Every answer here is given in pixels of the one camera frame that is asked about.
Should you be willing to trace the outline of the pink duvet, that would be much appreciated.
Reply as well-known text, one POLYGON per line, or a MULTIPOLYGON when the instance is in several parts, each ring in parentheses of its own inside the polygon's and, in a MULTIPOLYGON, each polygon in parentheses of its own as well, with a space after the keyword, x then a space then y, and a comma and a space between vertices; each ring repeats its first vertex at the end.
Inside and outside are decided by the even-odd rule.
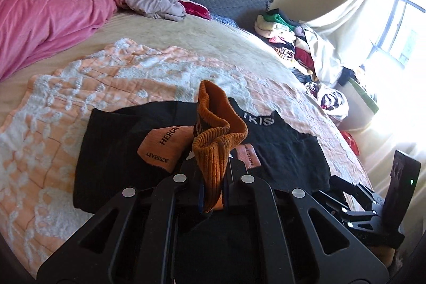
POLYGON ((1 79, 92 36, 124 0, 1 0, 1 79))

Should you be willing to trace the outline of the cream curtain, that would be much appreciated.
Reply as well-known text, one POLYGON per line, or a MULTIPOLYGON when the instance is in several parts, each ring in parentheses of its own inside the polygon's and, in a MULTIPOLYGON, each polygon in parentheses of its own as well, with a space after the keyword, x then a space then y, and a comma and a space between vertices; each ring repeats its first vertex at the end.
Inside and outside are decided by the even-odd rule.
POLYGON ((345 69, 365 84, 371 105, 348 96, 342 123, 373 182, 387 178, 395 150, 425 161, 425 0, 346 0, 305 23, 319 80, 345 69))

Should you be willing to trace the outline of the pile of mixed clothes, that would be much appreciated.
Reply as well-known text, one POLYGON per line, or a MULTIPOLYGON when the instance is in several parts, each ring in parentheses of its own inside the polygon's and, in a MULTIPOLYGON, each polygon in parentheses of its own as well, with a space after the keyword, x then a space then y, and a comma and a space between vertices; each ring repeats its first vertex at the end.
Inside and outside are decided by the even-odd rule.
POLYGON ((312 81, 329 86, 337 83, 342 65, 334 56, 334 46, 306 24, 272 9, 257 16, 254 30, 301 83, 312 81))

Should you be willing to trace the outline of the black sweater orange cuffs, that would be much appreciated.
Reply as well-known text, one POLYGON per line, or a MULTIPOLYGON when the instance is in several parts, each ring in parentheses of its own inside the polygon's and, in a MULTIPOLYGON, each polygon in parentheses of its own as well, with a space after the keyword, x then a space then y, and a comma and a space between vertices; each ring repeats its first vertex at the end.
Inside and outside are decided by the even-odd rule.
POLYGON ((73 204, 95 213, 122 189, 156 187, 194 160, 204 181, 204 210, 210 211, 232 157, 275 190, 329 189, 331 171, 314 136, 293 129, 278 112, 252 115, 202 81, 195 103, 94 109, 76 165, 73 204))

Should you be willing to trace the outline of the red garment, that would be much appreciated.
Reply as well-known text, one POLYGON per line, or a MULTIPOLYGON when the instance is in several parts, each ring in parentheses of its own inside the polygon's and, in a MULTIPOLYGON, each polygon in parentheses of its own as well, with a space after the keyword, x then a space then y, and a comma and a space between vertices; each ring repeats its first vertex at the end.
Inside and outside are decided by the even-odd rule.
POLYGON ((210 20, 211 14, 207 7, 190 0, 178 0, 183 5, 187 14, 210 20))

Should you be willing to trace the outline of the beige bed sheet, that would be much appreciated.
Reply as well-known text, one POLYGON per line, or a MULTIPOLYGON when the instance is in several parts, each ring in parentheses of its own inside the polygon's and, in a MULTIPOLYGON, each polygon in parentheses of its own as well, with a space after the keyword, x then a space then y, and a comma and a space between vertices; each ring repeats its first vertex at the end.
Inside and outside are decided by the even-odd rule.
POLYGON ((29 65, 1 82, 1 122, 19 106, 33 75, 51 74, 71 61, 96 53, 121 38, 129 38, 158 50, 170 46, 184 48, 200 56, 237 65, 258 76, 286 83, 293 89, 302 88, 302 84, 284 66, 277 53, 247 31, 195 16, 173 22, 122 11, 114 14, 84 42, 29 65))

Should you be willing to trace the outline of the orange white tufted blanket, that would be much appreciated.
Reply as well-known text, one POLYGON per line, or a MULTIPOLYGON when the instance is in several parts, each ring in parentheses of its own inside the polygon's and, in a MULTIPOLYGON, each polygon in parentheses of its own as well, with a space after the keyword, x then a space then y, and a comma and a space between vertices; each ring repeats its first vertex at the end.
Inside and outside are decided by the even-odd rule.
POLYGON ((332 174, 369 179, 332 121, 280 71, 273 80, 224 59, 172 46, 155 50, 127 38, 33 76, 1 126, 1 235, 31 274, 89 214, 71 202, 76 161, 93 109, 113 111, 147 102, 194 102, 209 80, 253 115, 277 111, 294 129, 317 137, 332 174))

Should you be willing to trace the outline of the pale lilac crumpled garment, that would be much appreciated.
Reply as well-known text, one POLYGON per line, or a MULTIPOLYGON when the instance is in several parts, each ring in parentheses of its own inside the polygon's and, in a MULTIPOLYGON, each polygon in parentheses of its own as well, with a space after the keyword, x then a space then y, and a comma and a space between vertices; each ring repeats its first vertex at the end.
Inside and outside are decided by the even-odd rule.
POLYGON ((124 3, 135 13, 152 19, 180 22, 186 17, 185 7, 179 0, 124 0, 124 3))

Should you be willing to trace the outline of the white patterned garment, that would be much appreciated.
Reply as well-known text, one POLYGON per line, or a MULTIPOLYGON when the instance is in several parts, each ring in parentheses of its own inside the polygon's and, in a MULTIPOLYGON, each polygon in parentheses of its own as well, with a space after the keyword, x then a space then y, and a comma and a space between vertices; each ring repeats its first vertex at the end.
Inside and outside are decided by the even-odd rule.
POLYGON ((346 96, 337 89, 323 83, 308 82, 305 84, 307 94, 332 119, 342 122, 349 114, 349 102, 346 96))

